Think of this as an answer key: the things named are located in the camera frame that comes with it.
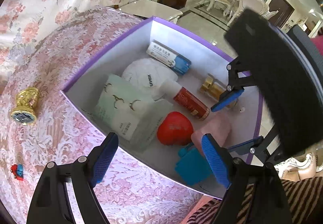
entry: toy car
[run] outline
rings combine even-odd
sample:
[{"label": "toy car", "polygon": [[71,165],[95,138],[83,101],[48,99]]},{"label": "toy car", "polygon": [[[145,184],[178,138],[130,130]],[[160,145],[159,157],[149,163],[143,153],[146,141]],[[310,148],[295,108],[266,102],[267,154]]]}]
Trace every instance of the toy car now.
[{"label": "toy car", "polygon": [[24,180],[24,175],[23,175],[23,166],[22,164],[14,164],[10,167],[10,171],[12,174],[14,174],[14,178],[20,181]]}]

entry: metal screw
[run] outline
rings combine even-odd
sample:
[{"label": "metal screw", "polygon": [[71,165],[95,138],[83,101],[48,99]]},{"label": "metal screw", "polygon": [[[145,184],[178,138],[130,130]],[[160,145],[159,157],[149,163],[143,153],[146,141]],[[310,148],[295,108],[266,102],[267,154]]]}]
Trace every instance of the metal screw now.
[{"label": "metal screw", "polygon": [[235,163],[235,164],[240,164],[241,162],[242,162],[242,159],[240,157],[235,157],[233,159],[233,163]]},{"label": "metal screw", "polygon": [[86,161],[86,156],[80,156],[80,157],[78,158],[78,161],[79,161],[80,163],[85,162],[85,161]]},{"label": "metal screw", "polygon": [[52,167],[54,167],[55,166],[55,163],[54,162],[49,162],[48,164],[47,164],[47,167],[48,168],[52,168]]}]

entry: black foam pad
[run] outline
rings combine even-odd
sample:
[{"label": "black foam pad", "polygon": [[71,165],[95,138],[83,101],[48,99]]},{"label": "black foam pad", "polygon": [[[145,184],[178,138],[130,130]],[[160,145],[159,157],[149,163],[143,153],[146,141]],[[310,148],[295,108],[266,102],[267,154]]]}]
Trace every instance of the black foam pad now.
[{"label": "black foam pad", "polygon": [[290,42],[251,10],[245,10],[224,37],[264,96],[284,153],[292,156],[320,141],[322,103]]},{"label": "black foam pad", "polygon": [[312,43],[308,35],[299,27],[294,25],[287,35],[293,40],[293,42],[301,49],[305,57],[311,63],[311,66],[315,70],[321,84],[323,83],[323,57],[317,50],[315,44]]}]

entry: pink floral tablecloth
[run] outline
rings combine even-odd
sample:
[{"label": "pink floral tablecloth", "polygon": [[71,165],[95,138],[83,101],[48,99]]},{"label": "pink floral tablecloth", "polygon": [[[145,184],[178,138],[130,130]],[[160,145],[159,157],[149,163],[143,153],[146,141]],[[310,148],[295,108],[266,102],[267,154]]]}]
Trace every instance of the pink floral tablecloth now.
[{"label": "pink floral tablecloth", "polygon": [[4,0],[0,7],[0,94],[17,66],[24,64],[39,41],[96,5],[121,0]]},{"label": "pink floral tablecloth", "polygon": [[[140,21],[110,8],[80,13],[42,40],[27,63],[9,78],[0,96],[0,199],[17,223],[26,222],[33,192],[48,161],[71,163],[104,139],[59,90],[101,47]],[[28,86],[40,91],[38,120],[22,126],[9,116],[16,94]],[[23,182],[10,172],[10,166],[18,163],[24,165]],[[75,219],[83,223],[71,186],[68,189]],[[120,149],[95,193],[111,224],[180,223],[201,197]]]}]

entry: gold jar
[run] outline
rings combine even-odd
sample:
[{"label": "gold jar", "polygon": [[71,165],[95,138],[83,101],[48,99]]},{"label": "gold jar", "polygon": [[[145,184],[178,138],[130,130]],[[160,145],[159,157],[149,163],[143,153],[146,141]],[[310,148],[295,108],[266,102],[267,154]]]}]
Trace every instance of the gold jar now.
[{"label": "gold jar", "polygon": [[28,87],[16,96],[17,106],[12,110],[10,117],[22,125],[36,121],[35,107],[39,98],[39,91],[35,87]]},{"label": "gold jar", "polygon": [[[220,95],[226,90],[226,87],[218,79],[214,78],[211,74],[207,74],[203,84],[200,87],[200,92],[212,97],[219,102]],[[228,104],[227,108],[232,108],[237,104],[237,100]]]}]

